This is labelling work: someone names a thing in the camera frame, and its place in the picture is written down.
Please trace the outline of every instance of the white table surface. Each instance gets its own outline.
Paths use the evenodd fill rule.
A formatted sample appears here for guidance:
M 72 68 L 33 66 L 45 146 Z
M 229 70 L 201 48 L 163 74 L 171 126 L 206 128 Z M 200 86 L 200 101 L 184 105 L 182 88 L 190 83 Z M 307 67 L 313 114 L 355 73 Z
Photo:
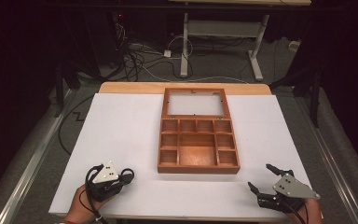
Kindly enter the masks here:
M 163 94 L 96 94 L 49 212 L 66 214 L 87 171 L 112 161 L 135 178 L 101 209 L 105 217 L 282 221 L 284 214 L 258 206 L 247 184 L 275 194 L 272 185 L 281 177 L 266 168 L 270 163 L 294 170 L 310 186 L 278 101 L 273 95 L 228 95 L 227 101 L 240 171 L 173 175 L 157 171 Z

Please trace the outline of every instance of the cable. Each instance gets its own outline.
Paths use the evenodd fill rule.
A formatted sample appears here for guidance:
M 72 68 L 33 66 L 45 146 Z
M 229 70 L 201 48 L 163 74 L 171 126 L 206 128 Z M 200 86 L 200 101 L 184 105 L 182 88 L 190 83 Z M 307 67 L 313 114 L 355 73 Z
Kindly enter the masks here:
M 79 194 L 79 201 L 80 201 L 81 205 L 83 205 L 84 208 L 86 208 L 86 209 L 89 210 L 91 213 L 93 213 L 92 210 L 89 209 L 89 208 L 88 208 L 85 204 L 83 204 L 83 202 L 81 201 L 81 196 L 83 195 L 83 193 L 84 193 L 85 191 L 86 191 L 86 190 L 83 189 L 83 191 L 81 191 L 81 193 Z
M 148 48 L 148 49 L 152 49 L 153 51 L 151 51 L 151 52 L 148 52 L 148 51 L 141 51 L 142 53 L 157 53 L 157 54 L 160 54 L 160 55 L 163 55 L 161 52 L 159 52 L 158 50 L 156 50 L 156 49 L 153 49 L 153 48 L 151 48 L 151 47 L 148 47 L 148 46 L 146 46 L 146 45 L 144 45 L 144 44 L 136 44 L 136 43 L 130 43 L 130 46 L 131 45 L 140 45 L 140 46 L 142 46 L 140 49 L 137 49 L 137 50 L 135 50 L 135 51 L 140 51 L 141 49 L 143 49 L 143 48 Z
M 240 78 L 242 78 L 241 72 L 244 71 L 247 67 L 249 67 L 250 63 L 247 63 L 238 73 L 240 74 Z
M 60 127 L 58 128 L 58 139 L 59 139 L 60 145 L 61 145 L 62 149 L 66 152 L 66 154 L 68 154 L 69 156 L 71 156 L 71 152 L 69 152 L 68 148 L 66 148 L 66 146 L 63 144 L 62 137 L 61 137 L 62 126 L 65 123 L 65 121 L 68 119 L 68 117 L 72 114 L 72 112 L 74 112 L 74 110 L 76 110 L 80 105 L 82 105 L 89 99 L 92 99 L 93 97 L 94 97 L 94 95 L 87 97 L 86 99 L 84 99 L 80 103 L 78 103 L 73 109 L 71 109 L 71 111 L 69 111 L 69 113 L 63 118 L 63 120 L 60 124 Z
M 195 54 L 196 56 L 207 56 L 207 55 L 211 54 L 212 52 L 214 52 L 215 49 L 224 49 L 224 48 L 227 48 L 227 47 L 237 47 L 237 46 L 241 45 L 243 43 L 243 41 L 246 39 L 246 37 L 237 37 L 237 38 L 234 39 L 233 42 L 228 43 L 228 44 L 223 44 L 223 43 L 220 43 L 220 42 L 231 41 L 232 39 L 221 38 L 221 39 L 212 40 L 209 36 L 207 36 L 207 38 L 202 38 L 202 37 L 199 37 L 199 36 L 196 36 L 196 35 L 190 35 L 189 37 L 193 37 L 195 39 L 202 40 L 202 41 L 207 41 L 208 43 L 211 44 L 211 49 L 207 53 L 205 53 L 205 54 Z M 200 46 L 200 45 L 193 44 L 193 48 L 195 49 L 196 47 L 207 48 L 207 46 Z
M 123 46 L 125 40 L 126 40 L 126 29 L 124 29 L 124 27 L 120 24 L 117 24 L 118 27 L 120 27 L 120 34 L 118 34 L 118 38 L 117 39 L 120 39 L 121 38 L 121 35 L 123 35 L 123 39 L 121 40 L 121 44 L 116 47 L 116 50 L 119 50 L 121 48 L 121 46 Z
M 305 214 L 307 215 L 307 224 L 308 224 L 310 217 L 308 216 L 308 208 L 306 204 L 304 204 L 304 208 L 305 208 Z
M 87 196 L 87 200 L 89 201 L 89 206 L 91 207 L 91 212 L 94 214 L 94 216 L 96 216 L 96 221 L 101 221 L 103 224 L 109 224 L 104 218 L 103 216 L 101 216 L 100 212 L 95 208 L 94 203 L 92 202 L 92 199 L 90 197 L 90 186 L 89 186 L 89 176 L 91 174 L 92 171 L 95 171 L 98 169 L 98 166 L 94 166 L 92 167 L 86 174 L 86 181 L 85 181 L 85 186 L 86 186 L 86 196 Z
M 308 222 L 307 223 L 304 222 L 304 219 L 300 216 L 300 214 L 297 211 L 295 211 L 295 209 L 293 209 L 289 204 L 287 204 L 284 201 L 281 201 L 281 204 L 283 204 L 287 209 L 289 209 L 293 214 L 295 214 L 295 216 L 298 218 L 298 220 L 300 220 L 302 224 L 308 224 Z
M 138 70 L 138 69 L 141 69 L 141 66 L 139 66 L 138 64 L 143 64 L 144 63 L 144 60 L 145 58 L 138 54 L 138 53 L 133 53 L 135 54 L 132 55 L 132 52 L 129 50 L 129 52 L 126 54 L 127 57 L 124 58 L 124 60 L 127 60 L 125 61 L 125 67 L 124 67 L 124 71 L 125 71 L 125 78 L 127 79 L 127 81 L 131 81 L 131 78 L 132 77 L 135 77 L 135 79 L 133 81 L 137 81 L 138 80 L 138 77 L 139 77 L 139 73 L 141 72 L 141 70 Z M 133 66 L 128 66 L 127 65 L 127 62 L 130 61 L 132 62 Z M 135 69 L 135 74 L 131 76 L 131 72 Z
M 160 59 L 166 59 L 166 57 L 159 57 L 157 59 L 154 59 L 154 60 L 151 60 L 151 61 L 148 61 L 148 62 L 144 62 L 144 63 L 152 63 L 152 62 L 158 61 Z
M 161 80 L 161 81 L 166 81 L 166 82 L 183 82 L 183 83 L 186 83 L 186 82 L 197 82 L 197 81 L 202 81 L 202 80 L 207 80 L 207 79 L 215 79 L 215 78 L 226 78 L 226 79 L 231 79 L 231 80 L 235 80 L 235 81 L 238 81 L 238 82 L 242 82 L 242 83 L 248 83 L 248 82 L 245 82 L 245 81 L 242 81 L 240 79 L 236 79 L 234 77 L 204 77 L 204 78 L 198 78 L 198 79 L 193 79 L 193 80 L 186 80 L 186 81 L 172 81 L 172 80 L 168 80 L 168 79 L 165 79 L 165 78 L 162 78 L 162 77 L 156 77 L 155 75 L 153 75 L 153 73 L 151 73 L 147 68 L 143 67 L 143 69 L 148 73 L 150 74 L 151 77 L 155 78 L 155 79 L 158 79 L 158 80 Z
M 193 52 L 193 44 L 191 44 L 191 41 L 188 39 L 188 38 L 184 38 L 183 36 L 179 35 L 177 37 L 175 37 L 173 40 L 171 40 L 171 42 L 168 44 L 168 47 L 167 49 L 170 49 L 170 46 L 171 44 L 173 43 L 173 41 L 175 39 L 178 39 L 178 38 L 183 38 L 184 40 L 186 40 L 189 44 L 190 44 L 190 52 L 188 53 L 187 57 L 191 55 L 191 53 Z
M 131 34 L 131 35 L 136 35 L 139 39 L 143 39 L 143 40 L 146 40 L 146 41 L 150 41 L 150 42 L 156 43 L 156 44 L 158 44 L 158 45 L 161 47 L 161 49 L 165 49 L 165 44 L 162 44 L 162 43 L 158 42 L 158 41 L 155 40 L 155 39 L 149 38 L 149 37 L 147 37 L 147 36 L 145 36 L 145 35 L 141 35 L 141 34 L 135 33 L 135 32 L 133 32 L 133 31 L 131 31 L 130 34 Z

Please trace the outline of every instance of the gray carpet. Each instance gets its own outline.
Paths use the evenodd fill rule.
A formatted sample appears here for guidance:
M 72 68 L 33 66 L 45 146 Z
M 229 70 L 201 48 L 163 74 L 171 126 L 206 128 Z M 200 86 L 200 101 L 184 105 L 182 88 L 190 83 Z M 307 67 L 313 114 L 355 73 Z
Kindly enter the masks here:
M 234 79 L 222 78 L 232 77 L 241 81 L 255 83 L 253 72 L 245 53 L 245 50 L 251 49 L 253 44 L 254 42 L 252 40 L 246 39 L 239 46 L 228 46 L 216 49 L 213 53 L 203 57 L 196 56 L 196 54 L 206 53 L 208 52 L 207 49 L 195 50 L 193 52 L 194 55 L 190 57 L 194 72 L 190 80 L 219 76 L 220 78 L 203 79 L 201 82 L 237 82 Z M 287 50 L 288 44 L 289 41 L 285 39 L 271 44 L 262 44 L 257 58 L 263 76 L 265 77 L 264 83 L 269 84 L 274 80 L 284 77 L 290 62 L 295 56 L 293 52 Z M 158 55 L 152 54 L 142 55 L 144 55 L 147 60 L 153 60 L 158 57 Z M 178 75 L 180 67 L 179 61 L 169 61 L 173 63 L 175 74 Z M 152 63 L 145 64 L 144 66 L 147 67 L 150 65 L 152 65 Z M 107 67 L 103 67 L 102 70 L 104 73 L 110 71 Z M 181 80 L 173 76 L 169 63 L 157 64 L 148 70 L 153 76 L 158 78 L 176 81 Z M 122 73 L 117 77 L 124 77 L 124 74 Z M 162 81 L 155 77 L 152 77 L 144 70 L 139 74 L 138 81 Z M 71 107 L 76 106 L 82 100 L 97 92 L 100 88 L 99 83 L 89 80 L 84 75 L 81 75 L 81 79 L 83 80 L 81 88 L 76 93 L 75 100 L 71 103 Z M 278 97 L 290 133 L 310 178 L 310 183 L 313 188 L 322 195 L 321 206 L 324 214 L 324 223 L 353 223 L 345 204 L 341 201 L 336 184 L 329 174 L 320 151 L 318 150 L 319 143 L 315 139 L 312 128 L 307 122 L 308 118 L 304 115 L 298 103 L 298 100 L 303 99 L 295 98 L 291 93 L 291 88 L 278 88 L 273 93 Z M 331 149 L 340 170 L 345 174 L 346 180 L 349 182 L 353 191 L 353 196 L 358 202 L 358 157 L 343 132 L 339 121 L 335 117 L 334 112 L 331 110 L 328 99 L 326 99 L 323 91 L 320 98 L 320 128 L 318 130 Z M 88 100 L 75 110 L 75 112 L 80 112 L 81 118 L 87 116 L 90 102 L 91 100 Z M 56 106 L 52 105 L 46 116 L 40 120 L 39 124 L 29 135 L 27 141 L 24 142 L 16 158 L 13 159 L 9 169 L 7 169 L 7 173 L 3 176 L 0 183 L 0 213 L 28 161 L 33 156 L 34 149 L 37 147 L 40 139 L 45 136 L 48 126 L 53 119 L 52 115 L 55 109 Z M 62 125 L 62 142 L 69 150 L 72 150 L 74 147 L 82 125 L 82 121 L 76 121 L 76 115 L 69 115 Z M 23 200 L 13 223 L 56 223 L 60 220 L 58 217 L 49 214 L 48 209 L 68 160 L 69 156 L 63 151 L 56 134 L 48 146 L 48 154 L 41 164 L 40 170 Z M 151 223 L 150 221 L 142 220 L 129 220 L 129 222 Z

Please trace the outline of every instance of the table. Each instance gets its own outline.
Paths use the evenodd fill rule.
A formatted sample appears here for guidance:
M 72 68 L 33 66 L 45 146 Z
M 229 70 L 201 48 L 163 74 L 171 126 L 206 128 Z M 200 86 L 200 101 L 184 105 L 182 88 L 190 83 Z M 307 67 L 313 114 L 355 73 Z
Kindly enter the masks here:
M 157 172 L 166 87 L 225 89 L 241 162 L 236 175 Z M 101 209 L 105 217 L 283 221 L 284 214 L 258 207 L 247 182 L 274 193 L 272 185 L 280 178 L 266 169 L 266 163 L 271 163 L 293 169 L 297 179 L 310 185 L 277 99 L 264 84 L 104 83 L 93 99 L 49 212 L 64 216 L 87 171 L 110 160 L 118 172 L 133 169 L 135 178 Z
M 218 4 L 245 4 L 245 5 L 267 5 L 267 6 L 309 6 L 310 0 L 170 0 L 174 2 L 188 3 L 218 3 Z M 255 37 L 255 47 L 248 51 L 249 60 L 253 68 L 255 79 L 263 80 L 260 66 L 257 61 L 257 53 L 267 28 L 269 15 L 264 15 L 261 22 L 239 22 L 239 21 L 190 21 L 188 13 L 185 13 L 183 31 L 183 49 L 181 58 L 181 77 L 187 77 L 187 38 L 189 35 L 214 35 L 214 36 L 236 36 Z

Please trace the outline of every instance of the wooden tray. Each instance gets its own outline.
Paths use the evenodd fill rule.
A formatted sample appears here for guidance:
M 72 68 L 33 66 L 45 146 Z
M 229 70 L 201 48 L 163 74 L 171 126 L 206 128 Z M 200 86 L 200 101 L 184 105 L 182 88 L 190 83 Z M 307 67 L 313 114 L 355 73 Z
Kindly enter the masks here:
M 224 89 L 165 89 L 158 172 L 236 174 L 240 168 Z

